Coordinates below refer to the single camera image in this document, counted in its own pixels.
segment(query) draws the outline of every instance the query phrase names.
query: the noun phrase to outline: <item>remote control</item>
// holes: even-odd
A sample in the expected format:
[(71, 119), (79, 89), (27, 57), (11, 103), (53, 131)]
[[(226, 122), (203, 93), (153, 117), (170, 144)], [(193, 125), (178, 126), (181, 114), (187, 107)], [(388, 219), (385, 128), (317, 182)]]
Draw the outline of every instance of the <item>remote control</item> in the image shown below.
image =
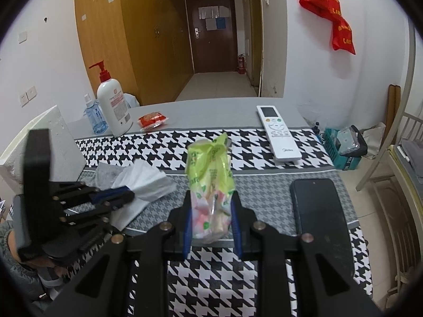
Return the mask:
[(301, 159), (300, 149), (276, 107), (257, 106), (257, 111), (266, 130), (275, 159), (281, 162)]

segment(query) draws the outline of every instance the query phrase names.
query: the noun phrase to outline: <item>teal basket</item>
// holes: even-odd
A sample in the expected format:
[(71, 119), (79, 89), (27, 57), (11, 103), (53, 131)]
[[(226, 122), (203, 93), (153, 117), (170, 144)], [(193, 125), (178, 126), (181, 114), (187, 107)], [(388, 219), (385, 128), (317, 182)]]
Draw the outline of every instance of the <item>teal basket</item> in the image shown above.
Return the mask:
[(328, 153), (330, 159), (333, 162), (333, 165), (335, 168), (340, 170), (354, 170), (357, 168), (358, 164), (361, 161), (361, 157), (347, 157), (347, 156), (341, 156), (336, 147), (335, 144), (333, 144), (332, 139), (330, 138), (330, 135), (332, 133), (332, 129), (326, 129), (324, 132), (324, 138), (323, 138), (323, 146)]

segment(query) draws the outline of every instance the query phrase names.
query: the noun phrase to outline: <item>person's hand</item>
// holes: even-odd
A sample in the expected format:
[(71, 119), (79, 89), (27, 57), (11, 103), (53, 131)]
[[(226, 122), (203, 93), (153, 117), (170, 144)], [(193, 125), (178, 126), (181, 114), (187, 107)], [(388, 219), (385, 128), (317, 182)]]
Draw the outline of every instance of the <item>person's hand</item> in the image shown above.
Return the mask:
[(63, 267), (56, 266), (51, 259), (46, 256), (37, 257), (36, 259), (22, 262), (18, 255), (18, 250), (16, 248), (16, 239), (15, 239), (15, 230), (10, 231), (9, 237), (7, 239), (7, 245), (9, 246), (10, 253), (12, 257), (19, 263), (26, 264), (31, 268), (37, 267), (50, 267), (54, 268), (54, 272), (57, 276), (61, 277), (67, 273), (67, 269)]

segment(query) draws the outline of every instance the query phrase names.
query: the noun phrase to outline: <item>gray tabletop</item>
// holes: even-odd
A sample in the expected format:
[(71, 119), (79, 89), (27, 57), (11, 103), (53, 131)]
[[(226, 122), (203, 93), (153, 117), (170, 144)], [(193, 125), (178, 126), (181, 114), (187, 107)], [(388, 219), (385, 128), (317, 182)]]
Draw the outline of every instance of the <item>gray tabletop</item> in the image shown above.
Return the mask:
[[(260, 128), (262, 127), (257, 105), (276, 106), (289, 128), (304, 128), (307, 123), (294, 103), (274, 97), (233, 97), (221, 99), (188, 100), (160, 103), (130, 109), (134, 125), (128, 133), (140, 131), (138, 118), (151, 112), (161, 112), (169, 118), (164, 128), (207, 129), (207, 128)], [(95, 137), (87, 118), (68, 124), (74, 139)], [(111, 135), (107, 129), (102, 135)]]

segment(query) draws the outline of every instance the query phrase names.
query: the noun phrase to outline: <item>gray jacket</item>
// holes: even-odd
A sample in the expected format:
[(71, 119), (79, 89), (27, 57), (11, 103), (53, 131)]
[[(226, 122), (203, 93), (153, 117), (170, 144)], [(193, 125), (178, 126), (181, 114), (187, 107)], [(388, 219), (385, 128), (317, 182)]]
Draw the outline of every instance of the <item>gray jacket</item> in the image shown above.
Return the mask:
[(12, 257), (7, 245), (7, 238), (12, 229), (13, 224), (11, 221), (0, 224), (0, 260), (3, 261), (10, 275), (26, 294), (27, 298), (31, 301), (36, 301), (45, 292), (38, 278), (37, 271), (22, 266)]

